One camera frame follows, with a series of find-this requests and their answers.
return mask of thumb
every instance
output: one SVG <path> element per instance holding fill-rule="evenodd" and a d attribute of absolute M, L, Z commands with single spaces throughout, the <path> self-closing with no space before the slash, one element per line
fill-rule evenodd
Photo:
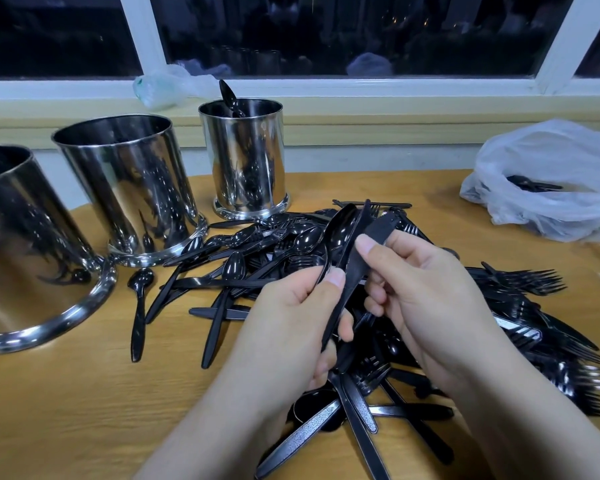
<path fill-rule="evenodd" d="M 366 234 L 360 234 L 356 239 L 356 250 L 371 269 L 380 274 L 398 294 L 407 294 L 413 288 L 412 284 L 419 281 L 419 269 Z"/>
<path fill-rule="evenodd" d="M 302 307 L 306 307 L 305 309 L 312 318 L 326 324 L 331 312 L 340 300 L 344 282 L 344 271 L 339 267 L 332 266 L 324 279 L 315 286 L 311 294 L 304 300 Z"/>

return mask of hand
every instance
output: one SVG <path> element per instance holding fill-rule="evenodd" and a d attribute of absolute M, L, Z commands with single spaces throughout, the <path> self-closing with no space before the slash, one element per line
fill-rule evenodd
<path fill-rule="evenodd" d="M 321 387 L 336 363 L 329 342 L 320 353 L 322 334 L 344 288 L 343 270 L 331 268 L 313 288 L 321 267 L 293 273 L 266 285 L 236 339 L 226 367 L 248 377 L 247 394 L 272 413 L 288 411 L 305 390 Z M 346 312 L 338 333 L 353 339 L 353 317 Z"/>
<path fill-rule="evenodd" d="M 400 231 L 384 246 L 362 234 L 356 249 L 372 268 L 365 307 L 391 318 L 435 386 L 451 394 L 472 370 L 518 354 L 449 252 Z"/>

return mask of container rim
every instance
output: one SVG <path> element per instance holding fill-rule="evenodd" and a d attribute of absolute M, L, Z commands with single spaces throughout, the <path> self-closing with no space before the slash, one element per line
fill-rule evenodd
<path fill-rule="evenodd" d="M 70 128 L 76 128 L 80 125 L 85 125 L 87 123 L 94 123 L 96 121 L 101 121 L 101 120 L 113 120 L 113 119 L 119 119 L 119 118 L 128 118 L 129 116 L 142 116 L 142 117 L 150 116 L 151 118 L 158 118 L 160 120 L 167 121 L 168 126 L 167 126 L 167 128 L 165 128 L 161 131 L 158 131 L 156 133 L 153 133 L 151 135 L 143 136 L 142 138 L 131 139 L 129 141 L 122 141 L 120 143 L 72 144 L 72 143 L 60 143 L 57 140 L 57 136 L 59 133 L 61 133 L 62 131 L 68 130 Z M 145 141 L 145 140 L 148 140 L 151 138 L 155 138 L 156 136 L 161 136 L 161 135 L 167 133 L 167 131 L 170 131 L 172 129 L 173 129 L 173 121 L 170 120 L 169 118 L 167 118 L 166 116 L 161 116 L 160 114 L 152 114 L 152 113 L 146 113 L 146 112 L 130 112 L 128 114 L 116 114 L 115 116 L 102 116 L 100 118 L 93 118 L 90 120 L 78 121 L 77 123 L 74 123 L 69 126 L 65 126 L 64 128 L 60 128 L 60 129 L 54 131 L 51 134 L 51 141 L 53 141 L 56 145 L 58 145 L 60 147 L 64 147 L 64 148 L 102 148 L 104 146 L 126 146 L 129 144 L 137 144 L 142 141 Z"/>
<path fill-rule="evenodd" d="M 203 108 L 205 108 L 205 106 L 211 106 L 211 104 L 216 104 L 216 103 L 222 103 L 224 102 L 222 99 L 215 99 L 213 101 L 208 101 L 206 103 L 202 103 L 200 104 L 200 106 L 198 106 L 198 113 L 200 115 L 203 115 L 206 118 L 212 118 L 215 120 L 229 120 L 229 121 L 234 121 L 234 120 L 256 120 L 257 118 L 264 118 L 265 116 L 271 116 L 272 114 L 277 114 L 279 112 L 282 111 L 282 103 L 279 103 L 278 101 L 274 101 L 273 99 L 263 99 L 263 98 L 236 98 L 238 101 L 263 101 L 263 102 L 270 102 L 273 103 L 275 105 L 278 106 L 278 109 L 273 111 L 273 112 L 268 112 L 266 114 L 260 114 L 259 116 L 247 116 L 246 118 L 230 118 L 229 116 L 216 116 L 214 114 L 209 114 L 208 112 L 204 112 Z"/>
<path fill-rule="evenodd" d="M 17 165 L 14 165 L 13 167 L 9 168 L 8 170 L 3 171 L 2 173 L 0 173 L 0 179 L 10 175 L 12 173 L 15 173 L 20 167 L 23 167 L 24 165 L 33 162 L 36 162 L 36 159 L 33 155 L 33 151 L 31 148 L 28 148 L 26 146 L 23 146 L 21 144 L 0 144 L 0 148 L 21 148 L 23 150 L 26 150 L 29 153 L 29 156 L 22 162 L 18 163 Z"/>

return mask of metal container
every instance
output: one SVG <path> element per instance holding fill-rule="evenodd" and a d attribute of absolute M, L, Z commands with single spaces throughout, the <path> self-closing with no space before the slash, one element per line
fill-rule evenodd
<path fill-rule="evenodd" d="M 198 108 L 211 160 L 220 217 L 266 218 L 289 206 L 285 190 L 282 104 L 238 99 L 247 118 L 233 118 L 222 101 Z"/>
<path fill-rule="evenodd" d="M 0 353 L 75 327 L 115 283 L 115 266 L 93 252 L 31 151 L 0 146 Z"/>
<path fill-rule="evenodd" d="M 108 231 L 116 262 L 154 266 L 207 233 L 168 118 L 127 114 L 83 121 L 56 131 L 52 140 Z"/>

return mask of container base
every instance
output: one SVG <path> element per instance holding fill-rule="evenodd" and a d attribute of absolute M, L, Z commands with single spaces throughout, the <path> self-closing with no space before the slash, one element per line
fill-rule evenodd
<path fill-rule="evenodd" d="M 40 325 L 25 330 L 0 333 L 0 354 L 42 345 L 76 327 L 107 300 L 116 286 L 117 279 L 115 263 L 112 259 L 105 260 L 96 285 L 80 303 Z"/>
<path fill-rule="evenodd" d="M 188 238 L 186 238 L 181 243 L 170 247 L 169 249 L 164 249 L 155 253 L 146 253 L 146 254 L 127 254 L 122 253 L 119 250 L 115 249 L 111 244 L 109 245 L 109 252 L 111 257 L 115 259 L 116 264 L 120 264 L 122 266 L 127 267 L 151 267 L 156 266 L 160 263 L 167 261 L 167 259 L 180 256 L 184 247 L 194 238 L 201 235 L 202 237 L 206 236 L 209 231 L 209 226 L 207 223 L 207 219 L 202 215 L 198 214 L 198 228 L 196 231 L 191 234 Z"/>
<path fill-rule="evenodd" d="M 226 221 L 239 221 L 243 219 L 266 219 L 273 214 L 279 214 L 289 208 L 291 199 L 289 194 L 285 194 L 284 199 L 279 204 L 271 207 L 270 209 L 257 210 L 254 212 L 241 212 L 240 210 L 229 210 L 225 209 L 218 199 L 214 199 L 214 212 L 222 217 Z"/>

